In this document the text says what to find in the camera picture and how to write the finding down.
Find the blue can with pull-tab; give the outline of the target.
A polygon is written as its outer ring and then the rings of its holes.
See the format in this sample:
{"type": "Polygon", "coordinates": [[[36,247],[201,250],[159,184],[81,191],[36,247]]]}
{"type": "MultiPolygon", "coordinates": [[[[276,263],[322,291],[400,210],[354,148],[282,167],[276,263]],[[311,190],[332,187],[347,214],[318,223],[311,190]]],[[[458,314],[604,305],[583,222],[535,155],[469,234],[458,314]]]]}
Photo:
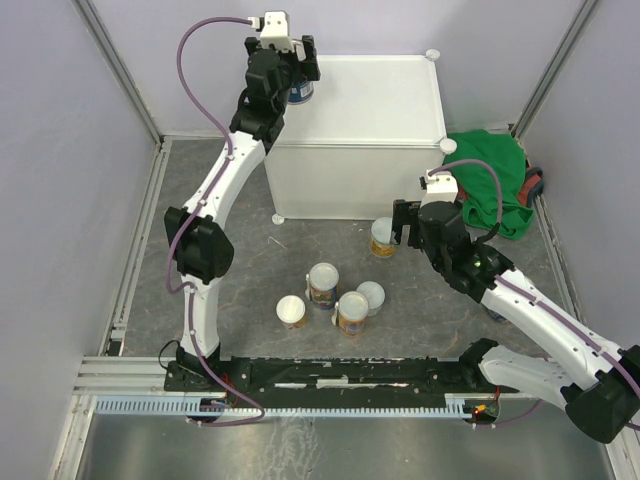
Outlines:
{"type": "Polygon", "coordinates": [[[312,98],[314,81],[305,77],[296,78],[289,90],[288,104],[300,105],[312,98]]]}

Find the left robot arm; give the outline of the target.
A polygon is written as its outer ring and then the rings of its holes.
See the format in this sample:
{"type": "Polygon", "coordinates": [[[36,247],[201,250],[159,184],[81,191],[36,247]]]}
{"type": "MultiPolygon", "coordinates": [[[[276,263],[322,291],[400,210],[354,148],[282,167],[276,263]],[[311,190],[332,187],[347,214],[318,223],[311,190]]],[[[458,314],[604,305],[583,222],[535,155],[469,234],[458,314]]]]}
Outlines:
{"type": "Polygon", "coordinates": [[[224,232],[227,217],[250,174],[269,154],[284,128],[292,88],[320,79],[315,40],[304,35],[293,50],[245,41],[246,86],[240,93],[229,135],[199,190],[181,208],[164,215],[170,246],[168,264],[181,276],[172,293],[185,298],[184,332],[174,365],[186,370],[198,389],[221,378],[217,329],[220,284],[235,254],[224,232]]]}

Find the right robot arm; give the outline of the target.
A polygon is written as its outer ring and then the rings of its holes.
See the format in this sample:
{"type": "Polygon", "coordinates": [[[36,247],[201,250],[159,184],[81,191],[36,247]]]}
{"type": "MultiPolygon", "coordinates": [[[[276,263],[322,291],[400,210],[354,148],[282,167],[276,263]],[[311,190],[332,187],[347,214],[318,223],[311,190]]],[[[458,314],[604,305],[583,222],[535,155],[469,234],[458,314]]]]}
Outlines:
{"type": "Polygon", "coordinates": [[[396,200],[391,239],[426,254],[454,290],[498,314],[541,347],[549,361],[490,345],[462,362],[460,382],[481,391],[489,384],[529,394],[563,410],[591,439],[611,443],[632,428],[639,412],[639,348],[624,349],[597,334],[544,295],[514,263],[471,238],[457,202],[396,200]]]}

